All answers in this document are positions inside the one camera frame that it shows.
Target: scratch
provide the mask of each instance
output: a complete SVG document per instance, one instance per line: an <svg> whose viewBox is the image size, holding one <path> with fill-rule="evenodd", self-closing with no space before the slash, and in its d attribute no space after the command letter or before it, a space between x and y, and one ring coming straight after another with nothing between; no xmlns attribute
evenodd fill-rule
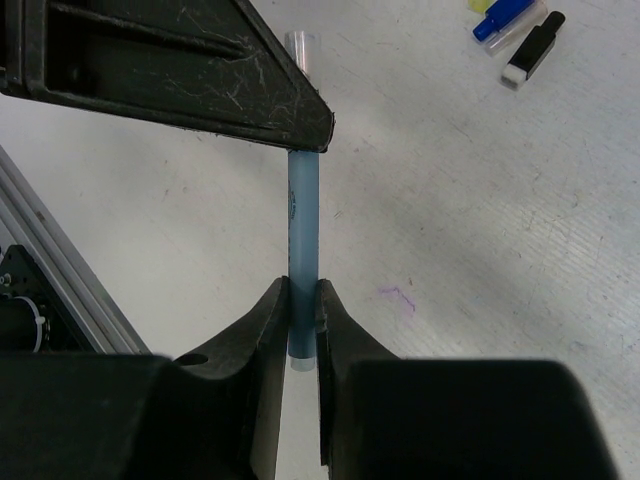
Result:
<svg viewBox="0 0 640 480"><path fill-rule="evenodd" d="M257 56L253 57L253 64L256 66L256 69L258 70L258 72L260 74L260 85L262 85L262 88L266 88L266 85L264 83L264 71L262 70L262 67L260 66L260 62L258 61L258 57Z"/></svg>
<svg viewBox="0 0 640 480"><path fill-rule="evenodd" d="M420 75L421 77L423 77L425 80L431 80L426 73L418 70L416 67L414 67L413 65L411 65L410 63L406 63L406 62L400 62L402 63L402 65L404 65L405 67L407 67L409 70L413 70L414 72L416 72L418 75Z"/></svg>
<svg viewBox="0 0 640 480"><path fill-rule="evenodd" d="M596 10L600 10L601 12L605 12L605 13L609 13L608 10L605 10L604 8L598 6L598 5L594 5L591 2L588 2L587 0L582 0L582 3L586 3L587 5L589 5L590 7L595 8Z"/></svg>
<svg viewBox="0 0 640 480"><path fill-rule="evenodd" d="M595 167L593 165L593 155L591 155L591 149L589 148L589 145L587 145L587 139L582 138L582 142L584 143L584 148L587 151L587 158L589 158L589 163L591 164L591 171L595 172Z"/></svg>
<svg viewBox="0 0 640 480"><path fill-rule="evenodd" d="M244 108L242 108L242 105L240 105L240 103L236 100L236 95L238 95L239 91L240 91L240 84L238 83L233 93L227 92L227 98L229 98L229 100L235 103L236 107L238 107L240 110L244 110Z"/></svg>
<svg viewBox="0 0 640 480"><path fill-rule="evenodd" d="M602 241L604 240L604 235L600 236L600 242L598 242L598 251L596 252L596 263L594 265L594 269L598 268L598 263L600 262L600 249L602 248Z"/></svg>
<svg viewBox="0 0 640 480"><path fill-rule="evenodd" d="M496 91L497 89L499 89L499 88L500 88L500 86L499 86L499 85L497 85L497 86L493 87L491 90L489 90L489 92L487 92L486 94L484 94L484 95L482 96L482 98L480 98L480 100L478 100L478 102L476 103L476 105L480 105L480 104L484 103L484 101L485 101L487 98L489 98L489 97L491 96L491 94L492 94L493 92L495 92L495 91Z"/></svg>
<svg viewBox="0 0 640 480"><path fill-rule="evenodd" d="M349 68L345 67L344 65L340 65L340 68L342 68L343 70L346 70L348 73L350 73L351 75L353 75L357 79L362 80L364 83L369 84L368 80L366 80L365 78L361 77L356 72L354 72L353 70L350 70Z"/></svg>
<svg viewBox="0 0 640 480"><path fill-rule="evenodd" d="M269 119L273 118L273 116L280 110L284 110L285 113L288 113L289 110L284 105L275 105L271 113L269 114Z"/></svg>
<svg viewBox="0 0 640 480"><path fill-rule="evenodd" d="M471 314L471 312L469 312L466 308L464 308L462 305L460 305L459 303L456 303L456 307L458 308L458 310L460 310L462 312L462 314L470 319L474 319L475 317Z"/></svg>
<svg viewBox="0 0 640 480"><path fill-rule="evenodd" d="M207 89L202 93L192 93L192 92L187 91L178 82L176 82L176 81L172 80L171 78L169 78L168 75L167 75L167 80L166 81L168 83L170 83L171 85L173 85L174 87L176 87L178 90L180 90L185 95L189 96L189 97L200 98L200 97L204 97L205 95L208 95L210 93L215 93L216 95L220 96L220 93L213 87L207 87Z"/></svg>
<svg viewBox="0 0 640 480"><path fill-rule="evenodd" d="M193 22L193 24L194 24L196 27L198 27L202 33L207 33L207 34L209 34L209 33L213 33L213 32L210 32L209 30L205 30L204 28L202 28L202 25L200 25L200 24L196 21L196 19L195 19L195 18L193 18L193 16L191 15L191 13L190 13L190 12L189 12L185 7L183 7L183 10L184 10L184 13L187 15L187 17L189 17L189 20L191 20L191 21Z"/></svg>
<svg viewBox="0 0 640 480"><path fill-rule="evenodd" d="M180 9L180 12L178 13L178 18L176 18L176 22L180 21L180 18L182 18L182 14L185 13L187 11L187 7L186 5L183 5L182 8Z"/></svg>
<svg viewBox="0 0 640 480"><path fill-rule="evenodd" d="M531 226L533 225L533 221L535 220L535 218L536 218L536 211L535 211L535 210L532 210L532 211L531 211L531 217L529 218L529 223L528 223L528 225L524 228L524 231L525 231L525 232L530 232L530 231L531 231Z"/></svg>
<svg viewBox="0 0 640 480"><path fill-rule="evenodd" d="M389 100L391 103L394 103L394 104L398 105L398 102L396 101L396 99L393 98L393 97L390 97L389 95L387 95L380 85L378 85L377 83L374 82L373 86L374 86L374 89L376 90L376 92L380 93L384 98Z"/></svg>
<svg viewBox="0 0 640 480"><path fill-rule="evenodd" d="M242 77L238 72L233 72L233 74L238 79L238 83L236 84L236 94L237 94L237 91L240 89L240 87L242 87L243 85L244 86L247 85L247 79Z"/></svg>
<svg viewBox="0 0 640 480"><path fill-rule="evenodd" d="M407 306L411 309L412 313L416 313L416 304L409 298L407 297L402 290L400 290L400 288L398 287L391 287L391 288L380 288L378 290L378 292L380 294L383 295L395 295L397 298L401 299L405 304L407 304Z"/></svg>
<svg viewBox="0 0 640 480"><path fill-rule="evenodd" d="M578 23L578 25L581 25L581 26L583 26L584 28L587 28L587 29L589 29L589 30L599 30L599 31L601 31L601 32L606 32L606 31L607 31L607 29L606 29L606 28L601 27L600 25L588 25L588 24L586 24L586 23L584 23L584 22L577 22L577 23Z"/></svg>
<svg viewBox="0 0 640 480"><path fill-rule="evenodd" d="M293 102L293 121L298 121L298 106L300 105L300 91L296 95L296 99Z"/></svg>
<svg viewBox="0 0 640 480"><path fill-rule="evenodd" d="M349 40L347 37L345 37L344 35L342 35L341 33L338 33L338 36L343 39L345 42L347 42L350 45L353 45L354 47L356 47L359 50L364 50L362 47L360 47L359 45L356 45L355 43L353 43L351 40Z"/></svg>
<svg viewBox="0 0 640 480"><path fill-rule="evenodd" d="M555 228L556 228L555 225L553 225L551 229L549 229L549 235L547 235L547 240L545 242L544 253L542 254L542 260L540 260L540 265L538 266L538 273L536 274L535 284L533 285L533 289L531 290L531 295L529 296L529 301L527 302L527 309L531 307L531 302L535 298L536 292L538 291L538 287L540 286L540 275L542 275L542 272L545 269L544 262L547 259L547 253L549 252L549 241L551 239L551 234L553 233L553 230Z"/></svg>
<svg viewBox="0 0 640 480"><path fill-rule="evenodd" d="M455 128L458 132L460 132L462 135L464 135L465 137L467 137L467 140L469 140L469 142L473 145L473 140L471 140L471 137L464 131L462 130L458 125L455 124L454 121L449 120L448 118L446 119L447 123L449 125L451 125L453 128Z"/></svg>
<svg viewBox="0 0 640 480"><path fill-rule="evenodd" d="M364 138L362 139L362 143L364 143L367 147L371 147L373 151L377 152L378 148L372 143L367 142Z"/></svg>

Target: scratched surface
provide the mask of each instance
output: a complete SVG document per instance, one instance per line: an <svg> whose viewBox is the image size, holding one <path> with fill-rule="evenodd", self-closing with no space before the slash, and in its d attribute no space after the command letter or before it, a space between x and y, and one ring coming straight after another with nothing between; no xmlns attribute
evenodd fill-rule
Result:
<svg viewBox="0 0 640 480"><path fill-rule="evenodd" d="M323 33L337 114L321 274L393 352L543 357L586 387L640 478L640 3L567 23L514 94L464 2L260 0ZM177 355L286 272L286 154L0 99L0 143L143 338ZM316 379L287 373L278 478L326 478Z"/></svg>

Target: black plastic bracket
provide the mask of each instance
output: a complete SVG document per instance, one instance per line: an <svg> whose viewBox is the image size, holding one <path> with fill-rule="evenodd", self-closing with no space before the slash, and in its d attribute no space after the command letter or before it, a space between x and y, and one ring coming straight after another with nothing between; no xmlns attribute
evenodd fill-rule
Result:
<svg viewBox="0 0 640 480"><path fill-rule="evenodd" d="M0 91L323 152L334 116L248 0L5 0Z"/></svg>
<svg viewBox="0 0 640 480"><path fill-rule="evenodd" d="M547 361L400 360L316 296L321 460L331 480L617 477L573 375Z"/></svg>

